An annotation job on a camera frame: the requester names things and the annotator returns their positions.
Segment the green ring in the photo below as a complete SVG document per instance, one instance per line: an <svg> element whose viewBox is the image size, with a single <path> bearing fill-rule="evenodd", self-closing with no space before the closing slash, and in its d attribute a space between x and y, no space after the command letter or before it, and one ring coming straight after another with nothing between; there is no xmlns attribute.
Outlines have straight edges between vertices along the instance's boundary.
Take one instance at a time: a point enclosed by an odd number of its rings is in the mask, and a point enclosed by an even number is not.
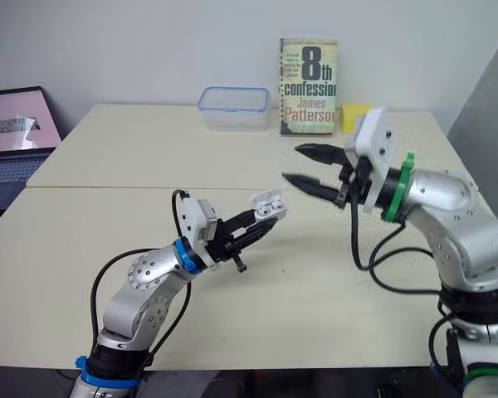
<svg viewBox="0 0 498 398"><path fill-rule="evenodd" d="M464 382L470 383L473 379L480 376L498 376L498 369L486 367L482 369L475 369L474 371L469 371L465 376Z"/></svg>
<svg viewBox="0 0 498 398"><path fill-rule="evenodd" d="M409 178L412 175L413 166L415 166L415 162L413 159L415 158L415 153L408 152L408 157L403 161L402 167L400 169L400 180L398 180L397 190L393 195L393 199L391 201L391 205L388 208L388 212L385 215L385 221L393 222L398 213L398 208L400 207L400 203L404 198L404 192L406 191L406 187L409 183Z"/></svg>

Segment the yellow object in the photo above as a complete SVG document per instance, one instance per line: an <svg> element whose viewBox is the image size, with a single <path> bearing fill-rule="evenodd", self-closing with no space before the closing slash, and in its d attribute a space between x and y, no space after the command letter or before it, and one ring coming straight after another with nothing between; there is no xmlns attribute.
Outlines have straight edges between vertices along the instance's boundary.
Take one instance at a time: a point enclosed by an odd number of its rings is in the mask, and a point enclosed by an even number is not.
<svg viewBox="0 0 498 398"><path fill-rule="evenodd" d="M373 106L367 104L342 104L339 114L339 126L343 133L353 133L356 129L356 118L369 112Z"/></svg>

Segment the laptop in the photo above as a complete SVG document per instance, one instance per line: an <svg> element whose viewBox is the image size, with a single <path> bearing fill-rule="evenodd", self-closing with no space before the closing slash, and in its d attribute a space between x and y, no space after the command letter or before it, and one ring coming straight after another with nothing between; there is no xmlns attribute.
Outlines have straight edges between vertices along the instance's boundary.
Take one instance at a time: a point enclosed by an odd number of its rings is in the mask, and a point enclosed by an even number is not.
<svg viewBox="0 0 498 398"><path fill-rule="evenodd" d="M0 91L0 214L60 142L41 87Z"/></svg>

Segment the robotic arm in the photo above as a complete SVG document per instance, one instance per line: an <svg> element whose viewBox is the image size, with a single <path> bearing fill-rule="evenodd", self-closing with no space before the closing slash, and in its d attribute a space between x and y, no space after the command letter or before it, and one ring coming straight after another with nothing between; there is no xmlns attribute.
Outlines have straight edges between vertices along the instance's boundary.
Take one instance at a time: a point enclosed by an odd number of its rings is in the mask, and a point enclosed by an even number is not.
<svg viewBox="0 0 498 398"><path fill-rule="evenodd" d="M286 214L276 190L256 195L251 210L227 221L217 217L208 201L182 196L183 236L162 249L147 251L133 262L124 285L105 309L104 326L89 358L76 361L81 375L72 398L132 396L142 370L151 364L162 344L149 351L175 295L205 269L216 269L221 261L234 259L239 272L246 270L241 251L262 238Z"/></svg>
<svg viewBox="0 0 498 398"><path fill-rule="evenodd" d="M370 213L378 207L384 220L409 220L424 234L441 279L440 300L451 311L445 317L452 325L450 378L465 397L498 396L498 220L480 207L472 184L456 174L412 171L412 153L400 170L391 168L396 144L386 112L374 109L345 148L296 148L315 161L339 164L339 189L303 175L284 177L341 208L362 204Z"/></svg>

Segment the laptop keyboard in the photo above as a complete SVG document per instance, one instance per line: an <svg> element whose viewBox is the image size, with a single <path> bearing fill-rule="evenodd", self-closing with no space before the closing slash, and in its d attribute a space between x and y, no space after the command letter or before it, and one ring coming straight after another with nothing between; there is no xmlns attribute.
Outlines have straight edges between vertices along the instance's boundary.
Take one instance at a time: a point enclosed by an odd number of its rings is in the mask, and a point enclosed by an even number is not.
<svg viewBox="0 0 498 398"><path fill-rule="evenodd" d="M26 181L45 159L0 162L0 183Z"/></svg>

